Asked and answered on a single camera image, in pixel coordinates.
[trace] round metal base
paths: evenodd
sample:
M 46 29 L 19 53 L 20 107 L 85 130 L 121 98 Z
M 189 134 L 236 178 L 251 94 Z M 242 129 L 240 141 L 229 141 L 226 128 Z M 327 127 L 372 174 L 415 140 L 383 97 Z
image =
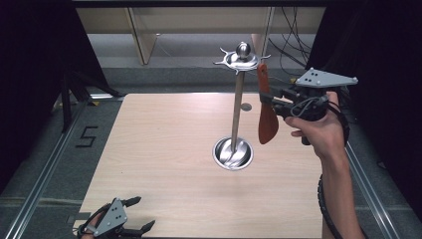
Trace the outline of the round metal base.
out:
M 237 171 L 247 167 L 254 157 L 254 150 L 248 142 L 242 138 L 236 140 L 236 150 L 231 149 L 232 138 L 230 136 L 220 139 L 212 150 L 214 160 L 224 169 Z

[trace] metal rod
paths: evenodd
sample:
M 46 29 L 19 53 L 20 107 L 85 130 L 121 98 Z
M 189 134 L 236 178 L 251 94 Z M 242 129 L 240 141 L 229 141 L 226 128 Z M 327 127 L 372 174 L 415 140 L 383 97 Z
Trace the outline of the metal rod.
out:
M 353 173 L 353 176 L 356 178 L 356 182 L 359 185 L 360 190 L 362 191 L 362 194 L 366 199 L 366 202 L 368 203 L 368 206 L 372 211 L 372 214 L 375 217 L 375 220 L 378 223 L 382 234 L 384 235 L 384 238 L 400 238 L 397 229 L 392 223 L 388 211 L 385 209 L 383 203 L 376 194 L 372 183 L 370 183 L 369 179 L 367 178 L 366 173 L 360 165 L 360 162 L 357 159 L 357 156 L 351 148 L 349 142 L 346 146 L 346 152 L 350 162 L 350 170 Z
M 59 141 L 57 142 L 53 152 L 46 162 L 43 171 L 35 182 L 34 187 L 32 188 L 30 194 L 27 196 L 15 220 L 10 225 L 7 235 L 5 236 L 6 239 L 19 239 L 22 237 L 22 234 L 24 233 L 32 215 L 34 214 L 38 201 L 40 200 L 44 189 L 47 187 L 47 184 L 49 183 L 49 180 L 61 159 L 67 143 L 72 136 L 72 133 L 74 132 L 75 124 L 81 116 L 86 105 L 87 102 L 82 102 L 79 104 L 79 107 L 74 113 L 74 120 L 71 122 L 69 128 L 65 132 L 62 132 L 62 135 L 60 136 Z
M 239 72 L 236 77 L 236 92 L 235 105 L 233 109 L 233 124 L 232 124 L 232 153 L 236 151 L 236 143 L 239 130 L 240 106 L 242 104 L 243 82 L 245 80 L 245 72 Z

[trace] metal pole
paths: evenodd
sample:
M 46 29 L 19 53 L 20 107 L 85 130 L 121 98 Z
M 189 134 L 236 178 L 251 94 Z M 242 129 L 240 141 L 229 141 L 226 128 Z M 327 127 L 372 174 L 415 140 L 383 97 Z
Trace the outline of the metal pole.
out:
M 239 130 L 240 106 L 242 104 L 243 82 L 245 80 L 245 72 L 239 72 L 236 77 L 236 92 L 235 92 L 235 105 L 233 109 L 233 124 L 232 124 L 232 153 L 236 151 L 236 143 Z

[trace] human arm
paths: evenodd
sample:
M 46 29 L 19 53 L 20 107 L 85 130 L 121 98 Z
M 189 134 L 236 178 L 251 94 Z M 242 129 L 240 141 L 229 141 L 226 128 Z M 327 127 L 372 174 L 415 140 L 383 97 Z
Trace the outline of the human arm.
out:
M 336 93 L 327 93 L 331 106 L 336 108 Z M 298 130 L 292 136 L 306 136 L 319 157 L 322 168 L 323 197 L 329 216 L 342 238 L 364 238 L 354 209 L 354 198 L 347 155 L 344 149 L 342 126 L 337 115 L 327 111 L 317 121 L 286 118 L 286 124 Z M 326 222 L 322 238 L 334 238 Z
M 93 218 L 93 220 L 90 221 L 90 225 L 96 226 L 102 216 L 103 216 L 102 213 L 99 213 L 98 215 L 96 215 Z M 81 237 L 81 239 L 95 239 L 95 237 L 94 237 L 93 232 L 87 229 L 87 231 L 84 232 L 84 235 Z

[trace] wrist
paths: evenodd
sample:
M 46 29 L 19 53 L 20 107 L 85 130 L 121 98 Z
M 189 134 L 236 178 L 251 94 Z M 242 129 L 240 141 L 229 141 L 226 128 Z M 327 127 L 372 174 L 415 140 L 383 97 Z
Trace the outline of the wrist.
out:
M 324 156 L 319 157 L 322 171 L 328 173 L 349 173 L 349 163 L 345 149 L 334 150 Z

